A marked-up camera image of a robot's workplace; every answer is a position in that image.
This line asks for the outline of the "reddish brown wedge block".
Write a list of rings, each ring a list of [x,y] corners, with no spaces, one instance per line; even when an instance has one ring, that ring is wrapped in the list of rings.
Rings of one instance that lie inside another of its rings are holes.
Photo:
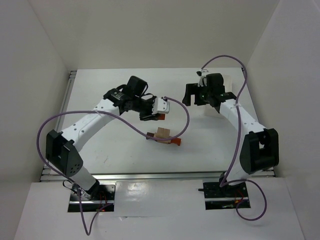
[[[163,120],[165,120],[165,117],[166,117],[165,114],[159,114],[159,115],[157,116],[157,120],[158,120],[158,121],[163,121]]]

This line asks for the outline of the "white plastic bin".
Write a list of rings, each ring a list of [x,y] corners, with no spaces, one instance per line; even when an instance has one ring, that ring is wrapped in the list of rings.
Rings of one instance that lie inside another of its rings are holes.
[[[233,80],[230,75],[228,74],[221,74],[223,77],[223,85],[225,88],[225,92],[232,92],[233,91]],[[213,117],[213,118],[224,118],[223,115],[218,113],[214,108],[212,108],[209,104],[204,106],[204,115],[207,117]]]

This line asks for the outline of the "small light cube block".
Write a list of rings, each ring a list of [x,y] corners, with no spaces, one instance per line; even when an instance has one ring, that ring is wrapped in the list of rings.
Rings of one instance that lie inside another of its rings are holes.
[[[170,130],[167,129],[167,128],[164,128],[164,129],[162,130],[162,133],[163,133],[164,136],[169,136],[169,135],[170,135]]]

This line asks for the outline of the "dark brown notched block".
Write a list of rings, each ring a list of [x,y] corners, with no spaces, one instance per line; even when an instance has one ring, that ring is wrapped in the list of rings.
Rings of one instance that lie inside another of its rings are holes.
[[[153,140],[155,137],[155,134],[153,132],[147,132],[146,133],[146,139],[147,140]]]

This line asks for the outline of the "striped light wood block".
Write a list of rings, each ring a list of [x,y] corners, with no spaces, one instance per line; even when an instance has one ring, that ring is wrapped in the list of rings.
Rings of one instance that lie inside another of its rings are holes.
[[[158,139],[156,140],[158,143],[162,143],[162,144],[170,144],[171,143],[171,140],[164,140],[164,139]]]

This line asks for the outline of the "orange arch block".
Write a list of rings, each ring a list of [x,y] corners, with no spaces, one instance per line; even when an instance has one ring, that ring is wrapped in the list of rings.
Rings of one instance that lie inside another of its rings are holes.
[[[180,146],[181,145],[181,139],[180,138],[174,138],[174,139],[171,139],[170,140],[170,144],[175,144],[175,145],[178,145],[178,146]]]

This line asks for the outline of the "tan rectangular block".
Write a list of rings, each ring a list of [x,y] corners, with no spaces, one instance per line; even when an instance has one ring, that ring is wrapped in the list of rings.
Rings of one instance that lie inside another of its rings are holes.
[[[169,134],[164,134],[162,136],[162,139],[164,139],[165,141],[168,141],[168,139],[170,139],[170,138],[171,138],[171,136]]]

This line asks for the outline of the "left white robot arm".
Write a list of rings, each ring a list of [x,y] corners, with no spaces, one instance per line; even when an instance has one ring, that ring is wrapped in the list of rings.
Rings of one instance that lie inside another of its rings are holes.
[[[143,99],[148,83],[131,76],[127,84],[109,90],[102,100],[76,123],[61,132],[50,131],[46,136],[45,157],[56,169],[76,183],[87,195],[95,198],[103,188],[84,167],[80,151],[106,124],[121,114],[134,111],[142,121],[162,120],[168,104],[162,97]]]

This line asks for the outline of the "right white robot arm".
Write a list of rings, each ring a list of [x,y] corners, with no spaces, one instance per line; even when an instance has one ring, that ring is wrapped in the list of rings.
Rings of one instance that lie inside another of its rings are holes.
[[[256,121],[239,103],[238,97],[227,92],[220,73],[197,71],[198,83],[188,83],[182,103],[186,106],[210,105],[237,130],[232,167],[220,177],[219,186],[209,193],[230,196],[236,186],[252,174],[279,164],[279,135],[274,128],[266,128]]]

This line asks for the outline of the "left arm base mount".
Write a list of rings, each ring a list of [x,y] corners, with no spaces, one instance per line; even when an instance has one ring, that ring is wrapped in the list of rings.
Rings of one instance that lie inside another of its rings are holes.
[[[80,201],[78,196],[78,189],[75,184],[72,184],[68,180],[62,182],[62,186],[70,190],[68,212],[79,213],[80,212]],[[82,210],[84,213],[97,212],[102,208],[102,212],[113,212],[115,208],[115,193],[116,183],[102,184],[100,189],[94,196],[86,193],[79,187],[80,197],[82,203]]]

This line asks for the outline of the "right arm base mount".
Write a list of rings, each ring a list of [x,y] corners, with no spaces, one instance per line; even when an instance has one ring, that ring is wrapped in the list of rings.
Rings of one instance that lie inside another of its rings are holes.
[[[247,186],[244,182],[238,185],[220,187],[218,182],[204,182],[198,189],[204,195],[206,210],[249,209],[251,207]]]

